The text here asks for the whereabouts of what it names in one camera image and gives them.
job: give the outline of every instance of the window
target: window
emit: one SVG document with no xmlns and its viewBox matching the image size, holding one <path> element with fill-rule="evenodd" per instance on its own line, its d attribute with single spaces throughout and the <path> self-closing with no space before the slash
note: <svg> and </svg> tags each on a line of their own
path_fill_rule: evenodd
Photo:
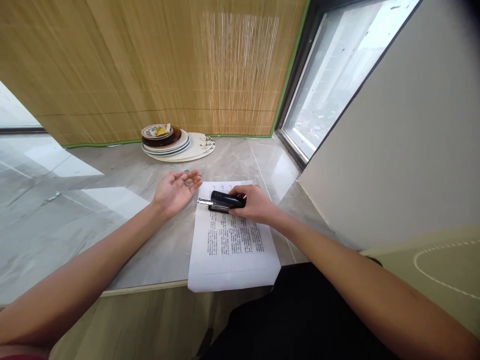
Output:
<svg viewBox="0 0 480 360">
<path fill-rule="evenodd" d="M 418 2 L 362 1 L 323 15 L 280 131 L 305 163 Z"/>
<path fill-rule="evenodd" d="M 0 81 L 0 128 L 41 127 L 33 115 Z"/>
</svg>

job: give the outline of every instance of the stapler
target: stapler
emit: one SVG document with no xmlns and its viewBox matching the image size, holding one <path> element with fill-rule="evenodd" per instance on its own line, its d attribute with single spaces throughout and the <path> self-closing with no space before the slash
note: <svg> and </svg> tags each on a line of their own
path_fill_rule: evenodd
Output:
<svg viewBox="0 0 480 360">
<path fill-rule="evenodd" d="M 230 209 L 244 208 L 247 201 L 241 197 L 214 190 L 211 192 L 210 200 L 199 197 L 197 203 L 208 205 L 210 211 L 228 214 Z"/>
</svg>

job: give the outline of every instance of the left hand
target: left hand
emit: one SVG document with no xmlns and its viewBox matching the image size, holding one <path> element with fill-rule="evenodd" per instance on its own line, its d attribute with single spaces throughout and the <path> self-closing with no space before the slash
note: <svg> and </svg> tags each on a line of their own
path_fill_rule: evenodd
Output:
<svg viewBox="0 0 480 360">
<path fill-rule="evenodd" d="M 202 174 L 198 170 L 172 171 L 158 184 L 152 205 L 158 207 L 167 220 L 171 219 L 187 205 L 200 185 Z"/>
</svg>

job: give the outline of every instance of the paper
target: paper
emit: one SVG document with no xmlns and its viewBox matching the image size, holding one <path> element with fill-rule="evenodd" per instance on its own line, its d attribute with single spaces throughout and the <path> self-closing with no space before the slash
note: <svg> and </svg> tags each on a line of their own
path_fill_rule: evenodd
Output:
<svg viewBox="0 0 480 360">
<path fill-rule="evenodd" d="M 198 197 L 213 190 L 228 193 L 252 181 L 203 182 Z M 280 272 L 270 227 L 197 204 L 191 246 L 188 288 L 195 292 L 273 285 Z"/>
</svg>

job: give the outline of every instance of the bamboo roller shade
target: bamboo roller shade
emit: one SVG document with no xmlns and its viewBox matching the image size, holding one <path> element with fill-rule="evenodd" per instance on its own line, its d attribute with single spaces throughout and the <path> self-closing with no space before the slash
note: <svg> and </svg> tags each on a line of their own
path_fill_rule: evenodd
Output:
<svg viewBox="0 0 480 360">
<path fill-rule="evenodd" d="M 1 0 L 0 80 L 63 146 L 268 136 L 305 0 Z"/>
</svg>

